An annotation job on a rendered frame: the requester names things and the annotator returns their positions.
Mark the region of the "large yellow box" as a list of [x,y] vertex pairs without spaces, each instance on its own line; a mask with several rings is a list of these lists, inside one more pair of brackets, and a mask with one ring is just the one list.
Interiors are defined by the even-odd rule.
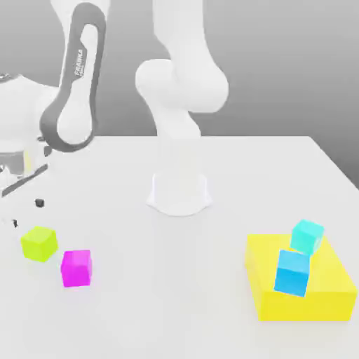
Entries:
[[274,290],[281,250],[290,249],[289,234],[249,234],[245,267],[261,321],[346,321],[358,290],[327,238],[312,256],[304,297]]

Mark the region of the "small lime green cube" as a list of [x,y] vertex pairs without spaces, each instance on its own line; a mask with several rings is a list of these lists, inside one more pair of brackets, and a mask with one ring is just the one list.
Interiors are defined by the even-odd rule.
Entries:
[[56,232],[42,226],[35,226],[20,239],[25,258],[46,262],[58,249]]

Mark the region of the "small turquoise cube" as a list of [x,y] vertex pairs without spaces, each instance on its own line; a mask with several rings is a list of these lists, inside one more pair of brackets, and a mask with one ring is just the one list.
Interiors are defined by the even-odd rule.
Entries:
[[307,219],[300,220],[293,228],[290,248],[305,255],[313,255],[320,247],[324,227]]

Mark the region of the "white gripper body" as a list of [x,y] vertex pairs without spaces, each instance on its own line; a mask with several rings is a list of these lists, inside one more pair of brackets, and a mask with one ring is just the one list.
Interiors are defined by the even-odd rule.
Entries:
[[20,188],[30,180],[38,177],[43,172],[47,171],[48,164],[43,164],[36,169],[31,175],[16,176],[10,174],[10,170],[5,165],[0,165],[0,200],[5,198],[16,189]]

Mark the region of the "small magenta cube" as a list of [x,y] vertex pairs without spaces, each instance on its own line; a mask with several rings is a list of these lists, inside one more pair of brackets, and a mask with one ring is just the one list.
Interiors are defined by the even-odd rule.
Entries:
[[89,286],[93,272],[90,250],[65,251],[60,271],[65,287]]

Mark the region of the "small sky blue cube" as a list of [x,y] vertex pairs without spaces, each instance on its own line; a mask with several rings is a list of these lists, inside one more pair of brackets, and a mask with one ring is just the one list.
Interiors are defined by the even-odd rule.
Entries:
[[310,274],[310,257],[300,252],[280,250],[274,290],[305,297]]

